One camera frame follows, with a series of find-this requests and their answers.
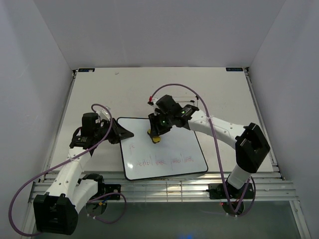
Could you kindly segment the yellow whiteboard eraser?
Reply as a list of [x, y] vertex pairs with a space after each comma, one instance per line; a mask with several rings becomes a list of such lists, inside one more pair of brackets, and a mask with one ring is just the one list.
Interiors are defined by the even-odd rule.
[[161, 137], [160, 136], [151, 136], [151, 130], [149, 129], [147, 131], [148, 136], [151, 138], [152, 143], [157, 144], [161, 141]]

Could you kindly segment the black framed whiteboard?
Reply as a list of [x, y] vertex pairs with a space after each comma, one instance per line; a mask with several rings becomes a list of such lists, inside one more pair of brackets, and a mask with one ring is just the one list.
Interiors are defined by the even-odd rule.
[[205, 173], [208, 165], [193, 131], [173, 127], [154, 144], [148, 119], [118, 118], [134, 134], [120, 142], [125, 178], [129, 181]]

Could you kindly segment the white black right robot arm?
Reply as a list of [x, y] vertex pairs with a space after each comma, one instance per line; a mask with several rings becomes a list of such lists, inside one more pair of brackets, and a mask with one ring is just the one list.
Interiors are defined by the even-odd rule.
[[148, 104], [154, 109], [148, 116], [151, 127], [148, 135], [153, 143], [158, 143], [160, 136], [168, 133], [174, 126], [220, 140], [235, 150], [236, 166], [225, 184], [216, 188], [216, 192], [220, 198], [227, 195], [236, 198], [244, 190], [248, 190], [245, 184], [258, 171], [270, 151], [268, 141], [257, 124], [244, 126], [210, 118], [196, 106], [182, 107], [170, 95], [149, 99]]

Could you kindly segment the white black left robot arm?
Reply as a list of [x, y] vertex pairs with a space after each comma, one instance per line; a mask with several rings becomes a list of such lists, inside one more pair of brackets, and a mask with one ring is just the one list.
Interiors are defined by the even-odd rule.
[[100, 200], [119, 193], [107, 191], [100, 174], [81, 176], [92, 158], [96, 144], [107, 140], [111, 144], [133, 137], [114, 119], [102, 119], [98, 113], [85, 113], [69, 145], [65, 164], [43, 195], [33, 201], [36, 228], [41, 233], [71, 235], [78, 223], [78, 214], [93, 199]]

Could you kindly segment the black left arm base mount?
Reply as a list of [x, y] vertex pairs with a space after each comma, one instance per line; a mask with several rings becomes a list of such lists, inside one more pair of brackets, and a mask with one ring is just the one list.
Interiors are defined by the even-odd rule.
[[[121, 185], [120, 184], [99, 184], [98, 192], [96, 194], [97, 197], [110, 194], [110, 193], [120, 193], [121, 192]], [[119, 200], [121, 198], [120, 195], [112, 194], [110, 196], [106, 196], [102, 198], [102, 200]]]

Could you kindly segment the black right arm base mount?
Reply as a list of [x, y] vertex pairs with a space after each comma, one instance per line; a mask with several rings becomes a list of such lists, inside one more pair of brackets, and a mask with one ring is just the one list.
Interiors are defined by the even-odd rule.
[[225, 213], [233, 217], [242, 216], [246, 213], [244, 199], [252, 199], [252, 202], [247, 210], [252, 208], [256, 198], [256, 184], [254, 181], [246, 182], [240, 189], [236, 189], [226, 182], [226, 188], [231, 204], [229, 204], [227, 201], [226, 193], [222, 183], [208, 184], [208, 189], [205, 191], [208, 193], [209, 199], [211, 200], [225, 200], [225, 202], [221, 203], [221, 206]]

